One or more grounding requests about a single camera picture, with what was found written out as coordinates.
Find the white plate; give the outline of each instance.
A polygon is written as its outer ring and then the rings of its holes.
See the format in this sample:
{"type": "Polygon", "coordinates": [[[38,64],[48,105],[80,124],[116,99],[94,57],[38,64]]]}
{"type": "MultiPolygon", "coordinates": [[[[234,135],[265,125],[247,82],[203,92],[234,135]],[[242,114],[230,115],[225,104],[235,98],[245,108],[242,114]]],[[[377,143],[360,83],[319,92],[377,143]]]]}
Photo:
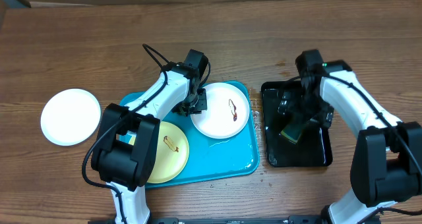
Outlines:
{"type": "Polygon", "coordinates": [[[208,109],[201,114],[191,115],[196,129],[205,136],[219,139],[229,138],[242,131],[248,122],[250,108],[241,90],[222,82],[204,88],[208,109]]]}
{"type": "Polygon", "coordinates": [[[71,146],[89,138],[100,117],[100,103],[91,93],[69,89],[47,102],[41,114],[41,129],[50,142],[71,146]]]}

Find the wood grain surface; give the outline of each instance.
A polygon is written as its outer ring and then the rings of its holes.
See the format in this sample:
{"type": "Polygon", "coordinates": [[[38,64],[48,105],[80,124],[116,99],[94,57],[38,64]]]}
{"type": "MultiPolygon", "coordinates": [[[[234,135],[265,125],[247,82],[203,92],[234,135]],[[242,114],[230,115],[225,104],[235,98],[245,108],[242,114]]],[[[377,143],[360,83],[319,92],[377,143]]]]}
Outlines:
{"type": "Polygon", "coordinates": [[[1,29],[1,25],[3,24],[3,19],[5,17],[7,8],[8,7],[6,3],[3,0],[0,0],[0,29],[1,29]]]}
{"type": "MultiPolygon", "coordinates": [[[[87,185],[82,158],[94,142],[49,143],[43,106],[84,88],[102,108],[147,90],[158,67],[148,43],[172,61],[190,49],[212,62],[210,82],[246,85],[260,165],[249,176],[147,191],[154,217],[285,217],[317,214],[350,189],[356,140],[338,114],[328,168],[275,169],[265,158],[260,86],[297,75],[294,60],[320,49],[346,60],[362,85],[403,121],[422,123],[422,0],[319,0],[10,9],[0,33],[0,223],[86,223],[113,217],[110,191],[87,185]]],[[[99,180],[97,172],[88,175],[99,180]]],[[[422,197],[398,208],[418,210],[422,197]]],[[[421,223],[387,213],[385,223],[421,223]]]]}

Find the tray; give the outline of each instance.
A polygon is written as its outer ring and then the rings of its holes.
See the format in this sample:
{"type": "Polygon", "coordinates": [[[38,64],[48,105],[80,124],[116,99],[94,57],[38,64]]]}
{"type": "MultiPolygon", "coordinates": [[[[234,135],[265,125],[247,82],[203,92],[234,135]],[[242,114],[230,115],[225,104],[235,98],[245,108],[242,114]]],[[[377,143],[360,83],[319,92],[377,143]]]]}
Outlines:
{"type": "MultiPolygon", "coordinates": [[[[328,129],[308,126],[296,144],[280,135],[289,118],[277,112],[281,99],[279,88],[284,82],[265,82],[261,87],[264,112],[266,158],[273,167],[324,167],[332,163],[328,129]]],[[[292,82],[285,90],[300,88],[292,82]]]]}
{"type": "MultiPolygon", "coordinates": [[[[251,106],[247,89],[242,83],[236,81],[225,83],[239,88],[251,106]]],[[[131,93],[121,100],[120,105],[126,105],[142,94],[143,92],[131,93]]],[[[174,179],[161,184],[147,183],[145,185],[147,189],[249,175],[258,168],[258,142],[252,111],[249,113],[245,128],[227,139],[213,139],[203,135],[195,128],[190,116],[182,117],[169,113],[164,121],[178,126],[185,133],[189,141],[189,159],[185,168],[174,179]]],[[[130,136],[120,136],[119,139],[129,142],[130,136]]]]}

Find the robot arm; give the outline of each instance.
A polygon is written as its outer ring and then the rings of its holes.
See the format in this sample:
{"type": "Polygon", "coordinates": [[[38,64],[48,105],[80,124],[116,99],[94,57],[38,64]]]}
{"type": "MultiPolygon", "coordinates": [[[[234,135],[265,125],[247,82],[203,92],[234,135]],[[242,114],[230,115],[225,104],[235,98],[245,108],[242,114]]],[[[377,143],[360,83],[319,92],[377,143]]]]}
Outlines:
{"type": "MultiPolygon", "coordinates": [[[[396,126],[397,122],[401,122],[399,118],[387,112],[374,98],[372,98],[372,96],[360,85],[354,72],[341,70],[331,72],[330,76],[335,76],[336,78],[353,83],[354,86],[359,88],[370,99],[372,104],[382,113],[392,126],[396,126]]],[[[337,110],[356,138],[360,130],[365,130],[370,126],[376,128],[386,127],[380,119],[377,119],[374,111],[365,100],[355,90],[341,82],[326,77],[321,78],[320,96],[325,102],[329,103],[337,110]]]]}
{"type": "Polygon", "coordinates": [[[323,63],[317,50],[304,51],[296,59],[305,95],[318,94],[321,103],[329,103],[338,111],[357,139],[350,171],[351,189],[340,201],[333,203],[323,216],[332,224],[359,223],[373,211],[404,202],[420,195],[422,180],[404,154],[387,160],[386,148],[401,153],[396,135],[375,115],[367,102],[347,84],[321,75],[330,75],[352,83],[363,92],[375,108],[406,140],[418,163],[422,162],[422,128],[416,122],[402,123],[381,107],[360,85],[356,75],[344,61],[323,63]]]}
{"type": "MultiPolygon", "coordinates": [[[[391,115],[382,108],[369,93],[360,85],[354,72],[341,70],[331,72],[330,76],[343,79],[353,83],[359,88],[373,103],[373,105],[382,113],[386,120],[392,125],[397,126],[401,122],[399,118],[391,115]]],[[[342,119],[347,123],[355,137],[358,137],[359,131],[366,130],[370,126],[375,128],[385,128],[386,125],[377,118],[374,111],[367,105],[363,98],[352,88],[341,82],[330,78],[322,78],[320,83],[320,96],[338,111],[342,119]]],[[[337,223],[357,223],[379,207],[390,207],[396,204],[396,201],[381,202],[373,207],[367,207],[361,203],[353,189],[338,202],[333,203],[328,210],[329,218],[332,224],[337,223]]]]}
{"type": "MultiPolygon", "coordinates": [[[[167,84],[146,106],[121,127],[110,132],[94,149],[91,167],[100,174],[101,180],[122,193],[122,204],[114,191],[116,223],[122,218],[130,224],[145,224],[150,217],[146,205],[145,184],[155,164],[160,121],[170,112],[187,116],[206,109],[206,92],[200,87],[200,80],[208,64],[203,53],[190,50],[184,63],[168,63],[167,84]],[[134,146],[116,139],[116,134],[136,136],[134,146]],[[120,213],[123,205],[125,216],[120,213]]],[[[162,72],[157,82],[138,99],[123,106],[110,104],[104,111],[98,131],[98,138],[130,110],[156,93],[165,82],[162,72]]]]}

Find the black cable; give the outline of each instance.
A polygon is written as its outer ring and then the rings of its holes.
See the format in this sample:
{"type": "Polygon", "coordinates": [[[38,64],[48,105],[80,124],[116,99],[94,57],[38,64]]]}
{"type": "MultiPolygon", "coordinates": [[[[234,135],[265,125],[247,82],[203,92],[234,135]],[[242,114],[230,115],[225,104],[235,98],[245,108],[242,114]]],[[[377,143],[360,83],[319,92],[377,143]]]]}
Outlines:
{"type": "Polygon", "coordinates": [[[161,71],[164,74],[164,82],[161,85],[161,87],[155,92],[153,93],[148,99],[144,100],[140,105],[138,105],[137,107],[135,107],[133,110],[129,111],[125,116],[121,117],[113,126],[111,126],[108,130],[106,130],[105,133],[103,133],[95,142],[94,144],[91,146],[91,148],[88,150],[88,152],[85,155],[84,161],[82,162],[82,177],[84,178],[85,182],[87,182],[88,184],[95,186],[95,187],[100,187],[100,188],[109,188],[112,191],[114,191],[116,193],[116,197],[119,199],[119,209],[120,209],[120,215],[122,217],[122,222],[124,222],[124,224],[127,224],[127,220],[125,217],[125,212],[123,210],[123,201],[121,199],[121,193],[119,192],[119,190],[111,185],[108,184],[101,184],[98,182],[94,182],[91,181],[87,176],[86,176],[86,164],[88,163],[88,160],[91,156],[92,151],[94,151],[94,148],[98,145],[98,143],[103,140],[107,135],[109,135],[110,131],[113,130],[116,127],[120,127],[127,118],[129,118],[132,114],[136,113],[139,109],[143,108],[146,104],[148,104],[152,99],[154,99],[163,89],[164,87],[167,85],[167,72],[163,70],[163,65],[159,62],[159,60],[157,60],[157,58],[155,58],[155,56],[153,56],[153,54],[151,54],[151,52],[149,51],[149,49],[151,49],[154,53],[156,53],[158,56],[160,56],[165,62],[169,63],[169,61],[163,56],[161,55],[161,53],[158,53],[155,49],[151,48],[149,45],[146,45],[145,43],[142,45],[145,49],[145,51],[149,54],[149,56],[151,56],[151,58],[158,64],[158,66],[161,68],[161,71]]]}
{"type": "MultiPolygon", "coordinates": [[[[348,87],[352,88],[353,90],[355,90],[362,97],[362,99],[365,100],[365,102],[368,104],[368,106],[374,111],[375,115],[377,115],[377,117],[387,126],[387,128],[389,128],[394,133],[394,135],[400,141],[400,144],[404,148],[404,151],[410,157],[412,163],[416,166],[416,169],[417,169],[419,175],[422,176],[421,167],[419,166],[418,162],[415,159],[415,156],[413,155],[413,153],[411,152],[411,150],[407,146],[407,144],[404,141],[404,139],[398,134],[397,130],[394,129],[394,127],[385,119],[385,117],[374,106],[374,104],[370,101],[370,99],[359,88],[357,88],[355,85],[353,85],[353,83],[350,83],[350,82],[348,82],[346,80],[343,80],[341,78],[337,78],[335,76],[330,76],[329,74],[314,74],[314,75],[308,75],[308,76],[295,76],[293,78],[290,78],[289,80],[285,81],[285,83],[283,84],[282,88],[285,88],[285,86],[287,84],[289,84],[290,82],[293,82],[294,80],[297,80],[297,79],[300,79],[300,78],[304,78],[304,77],[312,77],[312,76],[321,77],[321,78],[322,77],[326,77],[326,78],[329,78],[329,79],[332,79],[332,80],[336,80],[338,82],[341,82],[341,83],[347,85],[348,87]]],[[[373,211],[372,213],[370,213],[364,219],[360,220],[360,222],[358,222],[357,224],[363,224],[364,222],[366,222],[370,218],[374,217],[376,214],[382,213],[384,211],[393,211],[393,212],[396,212],[396,213],[400,213],[400,214],[404,214],[404,215],[412,215],[412,216],[414,216],[414,215],[422,215],[422,210],[419,210],[419,211],[405,211],[405,210],[399,210],[397,208],[377,208],[375,211],[373,211]]]]}
{"type": "Polygon", "coordinates": [[[199,84],[199,88],[201,88],[205,82],[208,80],[208,77],[210,76],[211,73],[211,63],[208,62],[208,74],[206,75],[206,77],[204,78],[204,80],[202,80],[202,82],[199,84]]]}

